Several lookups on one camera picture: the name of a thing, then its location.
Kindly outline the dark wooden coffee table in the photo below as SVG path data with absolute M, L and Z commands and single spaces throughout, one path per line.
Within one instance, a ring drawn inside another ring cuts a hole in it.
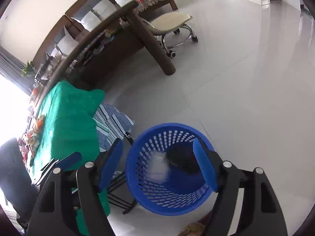
M 35 81 L 52 87 L 65 79 L 78 89 L 92 90 L 110 78 L 119 64 L 146 48 L 165 75 L 176 69 L 135 12 L 136 2 L 116 10 L 91 32 L 83 34 L 72 53 L 59 52 L 40 65 Z

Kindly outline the dark red slipper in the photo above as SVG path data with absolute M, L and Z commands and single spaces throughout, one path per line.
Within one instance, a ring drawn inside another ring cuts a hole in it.
M 201 236 L 211 218 L 212 211 L 210 211 L 207 215 L 205 215 L 197 222 L 186 225 L 178 234 L 178 236 Z

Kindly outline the blue plastic trash basket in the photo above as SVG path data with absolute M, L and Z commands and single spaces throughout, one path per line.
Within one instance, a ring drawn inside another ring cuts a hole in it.
M 136 201 L 163 216 L 179 216 L 201 206 L 213 193 L 193 152 L 201 138 L 214 151 L 210 140 L 197 129 L 180 123 L 153 126 L 136 138 L 125 164 L 127 184 Z

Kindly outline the potted green plant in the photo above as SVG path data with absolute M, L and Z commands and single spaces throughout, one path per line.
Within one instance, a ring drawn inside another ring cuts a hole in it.
M 21 77 L 32 77 L 34 78 L 37 74 L 37 70 L 32 61 L 28 61 L 21 70 Z

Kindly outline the orange white plastic bag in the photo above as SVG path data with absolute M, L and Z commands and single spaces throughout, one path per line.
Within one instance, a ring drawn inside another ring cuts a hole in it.
M 40 133 L 44 127 L 44 122 L 45 122 L 45 115 L 42 114 L 36 119 L 36 122 L 33 127 L 33 131 L 35 133 Z

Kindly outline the striped cloth under table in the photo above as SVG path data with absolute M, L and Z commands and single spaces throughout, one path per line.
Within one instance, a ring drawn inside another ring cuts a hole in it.
M 93 116 L 96 122 L 100 152 L 109 151 L 117 138 L 131 135 L 134 121 L 115 107 L 102 102 Z

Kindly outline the brown wooden sofa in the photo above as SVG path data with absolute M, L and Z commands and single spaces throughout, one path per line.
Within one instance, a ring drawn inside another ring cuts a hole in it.
M 47 34 L 32 62 L 36 69 L 57 52 L 70 54 L 81 41 L 83 34 L 91 32 L 117 9 L 133 0 L 78 0 L 64 13 Z M 165 4 L 177 10 L 174 0 L 134 0 L 138 3 L 135 11 L 139 14 L 153 11 Z

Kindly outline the grey curtain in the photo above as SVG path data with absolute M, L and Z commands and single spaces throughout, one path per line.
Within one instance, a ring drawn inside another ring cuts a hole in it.
M 0 50 L 0 64 L 1 75 L 30 96 L 34 80 L 31 77 L 21 75 L 25 65 L 2 46 Z

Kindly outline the beige rolling stool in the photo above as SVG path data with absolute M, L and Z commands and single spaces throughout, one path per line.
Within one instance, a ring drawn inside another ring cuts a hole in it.
M 198 36 L 195 34 L 193 28 L 187 24 L 187 22 L 192 19 L 193 17 L 189 14 L 176 11 L 162 14 L 153 21 L 147 21 L 146 19 L 141 18 L 149 31 L 156 37 L 160 47 L 162 47 L 166 55 L 171 59 L 176 56 L 176 51 L 172 50 L 173 48 L 183 45 L 188 40 L 191 40 L 193 43 L 199 42 Z M 166 36 L 170 33 L 179 35 L 181 33 L 181 28 L 188 30 L 189 35 L 183 41 L 173 46 L 166 45 Z

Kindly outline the green tablecloth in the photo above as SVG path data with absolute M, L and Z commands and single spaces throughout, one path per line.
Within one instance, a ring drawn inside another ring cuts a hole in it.
M 46 95 L 40 108 L 45 122 L 34 168 L 74 152 L 79 152 L 82 160 L 65 170 L 51 170 L 33 208 L 28 235 L 90 235 L 80 206 L 76 171 L 101 153 L 93 116 L 104 96 L 102 90 L 85 91 L 66 81 L 57 83 Z M 98 197 L 108 216 L 107 190 Z

